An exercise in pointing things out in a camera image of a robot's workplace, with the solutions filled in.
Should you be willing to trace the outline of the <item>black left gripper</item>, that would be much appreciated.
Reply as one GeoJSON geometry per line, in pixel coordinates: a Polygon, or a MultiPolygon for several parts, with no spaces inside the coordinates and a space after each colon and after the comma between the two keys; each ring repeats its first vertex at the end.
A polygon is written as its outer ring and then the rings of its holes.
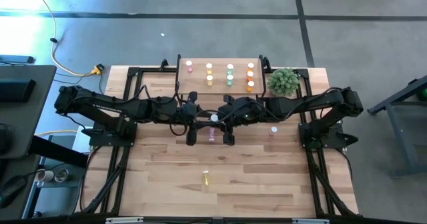
{"type": "Polygon", "coordinates": [[[186,134],[186,145],[188,146],[194,146],[197,141],[197,131],[203,129],[205,127],[211,128],[214,126],[213,123],[210,122],[199,122],[198,124],[195,123],[195,115],[197,114],[198,105],[195,104],[195,101],[197,100],[197,92],[191,91],[187,99],[183,99],[183,95],[178,96],[179,104],[181,106],[181,115],[183,116],[183,122],[186,124],[188,130],[186,134]]]}

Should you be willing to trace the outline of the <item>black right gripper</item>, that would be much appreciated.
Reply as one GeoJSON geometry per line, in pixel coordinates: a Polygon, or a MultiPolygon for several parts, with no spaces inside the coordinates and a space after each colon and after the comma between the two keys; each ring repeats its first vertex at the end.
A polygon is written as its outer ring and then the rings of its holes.
{"type": "Polygon", "coordinates": [[[216,123],[214,127],[224,133],[224,144],[234,146],[234,127],[259,123],[265,114],[264,106],[250,97],[235,99],[231,95],[224,95],[224,102],[226,104],[222,106],[222,123],[216,123]]]}

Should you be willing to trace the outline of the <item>potted green succulent plant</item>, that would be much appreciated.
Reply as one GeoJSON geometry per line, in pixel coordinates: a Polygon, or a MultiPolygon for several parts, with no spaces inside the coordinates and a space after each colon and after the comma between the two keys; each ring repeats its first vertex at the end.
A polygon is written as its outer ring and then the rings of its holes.
{"type": "Polygon", "coordinates": [[[277,69],[270,74],[267,82],[268,89],[273,95],[286,97],[291,96],[299,85],[299,77],[290,68],[277,69]]]}

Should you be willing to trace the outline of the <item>white box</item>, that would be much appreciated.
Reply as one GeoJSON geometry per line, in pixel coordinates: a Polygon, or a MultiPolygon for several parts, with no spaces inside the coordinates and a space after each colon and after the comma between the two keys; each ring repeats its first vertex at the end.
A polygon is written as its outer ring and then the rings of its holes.
{"type": "Polygon", "coordinates": [[[78,127],[77,129],[77,133],[75,135],[75,139],[73,142],[73,147],[72,149],[74,151],[77,151],[79,153],[90,153],[92,150],[90,143],[90,139],[91,137],[82,133],[83,128],[82,127],[78,127]]]}

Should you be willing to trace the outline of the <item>black diagonal desk beam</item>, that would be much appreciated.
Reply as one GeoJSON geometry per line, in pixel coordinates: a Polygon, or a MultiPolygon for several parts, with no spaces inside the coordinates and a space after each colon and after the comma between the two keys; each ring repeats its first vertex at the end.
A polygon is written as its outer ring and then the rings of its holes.
{"type": "Polygon", "coordinates": [[[38,136],[33,136],[28,154],[37,154],[77,167],[86,167],[88,160],[88,156],[85,154],[60,146],[38,136]]]}

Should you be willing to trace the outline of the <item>shiny metal cup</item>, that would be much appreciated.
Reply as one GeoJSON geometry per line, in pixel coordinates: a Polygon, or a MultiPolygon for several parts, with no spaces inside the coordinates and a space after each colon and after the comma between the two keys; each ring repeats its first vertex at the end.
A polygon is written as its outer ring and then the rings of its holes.
{"type": "Polygon", "coordinates": [[[69,178],[69,171],[67,169],[59,169],[54,173],[54,180],[58,183],[66,182],[69,178]]]}

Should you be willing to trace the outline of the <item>paper cup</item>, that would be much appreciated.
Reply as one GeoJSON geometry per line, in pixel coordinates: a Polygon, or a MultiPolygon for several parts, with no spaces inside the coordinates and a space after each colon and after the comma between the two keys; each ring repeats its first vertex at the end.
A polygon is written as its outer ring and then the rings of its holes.
{"type": "Polygon", "coordinates": [[[38,169],[34,180],[36,182],[50,182],[54,179],[54,172],[52,170],[46,170],[46,169],[38,169]]]}

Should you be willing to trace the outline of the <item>black desk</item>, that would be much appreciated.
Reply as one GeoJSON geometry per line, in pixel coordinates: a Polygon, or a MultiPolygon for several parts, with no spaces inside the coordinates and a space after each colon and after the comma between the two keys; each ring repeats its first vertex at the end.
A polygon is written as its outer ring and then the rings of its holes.
{"type": "Polygon", "coordinates": [[[0,85],[0,124],[7,126],[11,136],[9,148],[0,153],[0,159],[20,158],[28,153],[56,70],[54,65],[0,66],[0,80],[35,82],[26,102],[4,102],[10,91],[0,85]]]}

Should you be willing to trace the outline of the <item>grey metal stand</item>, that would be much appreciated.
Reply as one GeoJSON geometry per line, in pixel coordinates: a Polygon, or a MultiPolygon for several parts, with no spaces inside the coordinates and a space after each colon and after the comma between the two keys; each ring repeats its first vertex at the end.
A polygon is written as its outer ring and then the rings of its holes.
{"type": "Polygon", "coordinates": [[[423,93],[424,90],[427,90],[427,75],[419,79],[412,80],[405,88],[387,97],[375,106],[368,108],[368,113],[370,115],[376,115],[380,111],[387,112],[394,135],[404,157],[404,167],[402,169],[391,171],[391,178],[427,173],[427,164],[422,165],[419,162],[415,145],[405,142],[404,130],[399,127],[395,112],[396,106],[427,107],[427,97],[425,97],[425,101],[406,101],[409,97],[423,93]]]}

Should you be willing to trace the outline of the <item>black box device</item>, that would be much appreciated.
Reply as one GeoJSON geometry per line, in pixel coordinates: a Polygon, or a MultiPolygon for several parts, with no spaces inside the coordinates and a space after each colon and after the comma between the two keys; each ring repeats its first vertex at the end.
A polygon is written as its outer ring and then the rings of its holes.
{"type": "Polygon", "coordinates": [[[0,102],[28,102],[36,82],[33,79],[0,79],[0,102]]]}

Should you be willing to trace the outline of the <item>black flat device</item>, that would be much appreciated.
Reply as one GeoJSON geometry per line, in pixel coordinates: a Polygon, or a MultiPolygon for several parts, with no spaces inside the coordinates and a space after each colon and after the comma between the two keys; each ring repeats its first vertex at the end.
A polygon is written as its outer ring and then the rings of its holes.
{"type": "Polygon", "coordinates": [[[32,64],[35,62],[35,58],[32,56],[24,55],[0,55],[1,63],[20,63],[20,64],[32,64]]]}

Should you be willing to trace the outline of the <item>wooden shelf black metal frame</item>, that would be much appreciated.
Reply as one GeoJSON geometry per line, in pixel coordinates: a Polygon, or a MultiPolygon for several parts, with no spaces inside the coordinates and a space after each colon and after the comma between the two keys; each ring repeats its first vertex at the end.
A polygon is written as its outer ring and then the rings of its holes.
{"type": "Polygon", "coordinates": [[[196,91],[198,99],[203,102],[207,101],[222,101],[224,95],[231,95],[234,98],[251,97],[262,95],[265,93],[264,74],[262,69],[262,57],[257,58],[177,58],[177,75],[176,81],[177,93],[187,97],[191,91],[196,91]],[[187,71],[186,61],[192,61],[193,71],[187,71]],[[213,85],[207,85],[208,76],[206,64],[211,63],[213,85]],[[227,86],[227,64],[232,64],[233,69],[233,85],[227,86]],[[246,81],[248,72],[248,63],[254,64],[253,82],[254,88],[251,93],[247,92],[248,82],[246,81]]]}

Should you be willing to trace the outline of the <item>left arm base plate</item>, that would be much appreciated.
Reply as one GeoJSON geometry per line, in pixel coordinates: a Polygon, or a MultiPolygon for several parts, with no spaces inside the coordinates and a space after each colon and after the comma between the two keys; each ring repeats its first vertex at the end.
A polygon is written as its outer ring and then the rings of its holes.
{"type": "Polygon", "coordinates": [[[112,125],[94,123],[81,132],[90,137],[91,146],[131,147],[135,142],[137,122],[117,118],[112,125]]]}

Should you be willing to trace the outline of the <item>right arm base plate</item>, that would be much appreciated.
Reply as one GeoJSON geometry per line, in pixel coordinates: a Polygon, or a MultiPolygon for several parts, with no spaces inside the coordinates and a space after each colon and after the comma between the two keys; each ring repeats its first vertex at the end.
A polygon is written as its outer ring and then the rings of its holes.
{"type": "Polygon", "coordinates": [[[358,142],[354,135],[343,133],[340,127],[320,125],[319,120],[298,125],[300,143],[306,149],[342,149],[358,142]]]}

